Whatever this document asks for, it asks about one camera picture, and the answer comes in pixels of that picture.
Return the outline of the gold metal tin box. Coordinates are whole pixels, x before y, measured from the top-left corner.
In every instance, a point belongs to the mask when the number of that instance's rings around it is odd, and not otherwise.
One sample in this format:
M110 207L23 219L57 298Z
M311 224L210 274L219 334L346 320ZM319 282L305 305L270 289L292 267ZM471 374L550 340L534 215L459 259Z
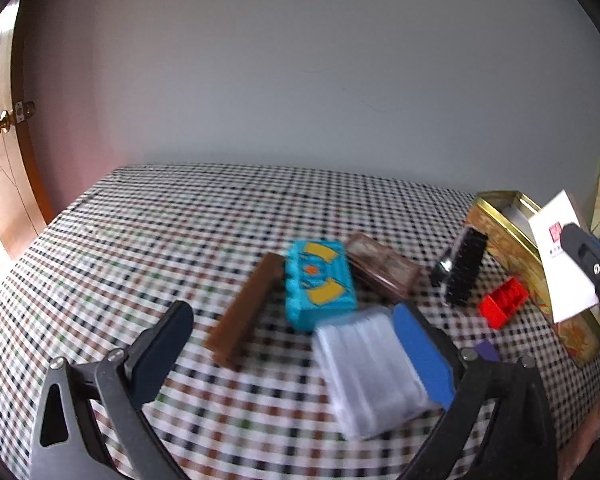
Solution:
M577 366L593 361L600 353L600 314L586 310L567 321L554 323L550 292L541 257L528 220L540 207L519 191L479 193L466 223L489 237L488 253L530 292L538 307Z

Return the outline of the brass door knob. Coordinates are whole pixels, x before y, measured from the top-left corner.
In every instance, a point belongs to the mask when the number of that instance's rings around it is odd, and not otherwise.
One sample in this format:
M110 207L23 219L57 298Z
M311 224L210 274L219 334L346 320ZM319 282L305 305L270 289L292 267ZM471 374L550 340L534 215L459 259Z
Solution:
M2 110L0 114L0 135L8 133L9 129L26 122L35 114L35 102L19 101L13 110Z

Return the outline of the checkered tablecloth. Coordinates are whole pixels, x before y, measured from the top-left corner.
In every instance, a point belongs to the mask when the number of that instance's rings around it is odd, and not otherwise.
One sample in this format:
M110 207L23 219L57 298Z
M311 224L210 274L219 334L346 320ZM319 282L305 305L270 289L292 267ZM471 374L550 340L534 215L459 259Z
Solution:
M195 326L145 414L194 479L392 479L438 420L428 412L349 442L311 338L264 308L242 368L216 366L209 330L267 252L362 232L432 266L463 226L466 192L346 172L218 164L127 166L68 206L0 285L0 457L19 479L44 375L130 344L177 299Z

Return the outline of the turquoise toy brick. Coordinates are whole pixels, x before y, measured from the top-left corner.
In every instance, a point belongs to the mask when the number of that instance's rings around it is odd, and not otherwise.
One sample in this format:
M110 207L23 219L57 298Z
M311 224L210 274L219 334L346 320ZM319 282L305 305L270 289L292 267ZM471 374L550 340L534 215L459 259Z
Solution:
M285 273L285 315L296 332L312 332L319 322L358 310L343 242L295 240Z

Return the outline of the white card box red logo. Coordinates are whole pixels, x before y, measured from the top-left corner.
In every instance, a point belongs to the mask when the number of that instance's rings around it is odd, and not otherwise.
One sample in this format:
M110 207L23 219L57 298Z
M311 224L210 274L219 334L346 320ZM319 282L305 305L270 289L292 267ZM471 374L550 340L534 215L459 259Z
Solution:
M566 191L559 192L529 219L550 294L554 323L564 322L598 304L591 280L562 249L560 236L570 223L580 226L577 208Z

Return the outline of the brown wooden block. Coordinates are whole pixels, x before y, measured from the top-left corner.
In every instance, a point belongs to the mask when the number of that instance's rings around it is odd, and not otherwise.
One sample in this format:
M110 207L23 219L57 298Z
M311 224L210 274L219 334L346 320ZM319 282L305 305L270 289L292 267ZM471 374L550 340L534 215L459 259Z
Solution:
M268 295L283 281L284 275L283 256L268 252L260 259L204 342L204 348L211 352L216 365L238 367L242 347L250 337Z

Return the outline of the wooden door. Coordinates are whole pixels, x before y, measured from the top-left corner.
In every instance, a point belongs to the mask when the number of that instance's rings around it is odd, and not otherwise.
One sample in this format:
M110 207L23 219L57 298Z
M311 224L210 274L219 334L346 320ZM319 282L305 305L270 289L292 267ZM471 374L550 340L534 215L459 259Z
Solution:
M0 13L0 114L30 101L23 89L23 46L21 0L10 0ZM30 119L0 135L0 243L12 260L55 217L33 153Z

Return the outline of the red plastic block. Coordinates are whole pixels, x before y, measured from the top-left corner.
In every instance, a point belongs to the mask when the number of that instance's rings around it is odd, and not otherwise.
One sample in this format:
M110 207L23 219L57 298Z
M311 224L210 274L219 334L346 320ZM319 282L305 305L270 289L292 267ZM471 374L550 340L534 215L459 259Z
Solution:
M492 330L503 328L528 300L528 290L516 278L509 278L478 304L478 312Z

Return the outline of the purple block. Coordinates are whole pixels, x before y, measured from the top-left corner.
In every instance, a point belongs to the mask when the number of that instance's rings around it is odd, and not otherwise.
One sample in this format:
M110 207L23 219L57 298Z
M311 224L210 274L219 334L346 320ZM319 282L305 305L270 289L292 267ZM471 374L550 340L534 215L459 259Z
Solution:
M483 339L478 342L474 347L475 352L478 354L480 360L486 362L501 362L501 355L498 349L495 348L494 344L491 344L487 339Z

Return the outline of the black ribbed comb block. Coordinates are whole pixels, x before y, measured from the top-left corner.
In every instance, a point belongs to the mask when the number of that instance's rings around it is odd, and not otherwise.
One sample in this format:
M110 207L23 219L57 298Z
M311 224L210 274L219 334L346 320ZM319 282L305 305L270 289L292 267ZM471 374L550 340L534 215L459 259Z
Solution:
M440 289L446 304L466 307L481 269L488 236L473 226L465 226L454 243L440 256L429 279Z

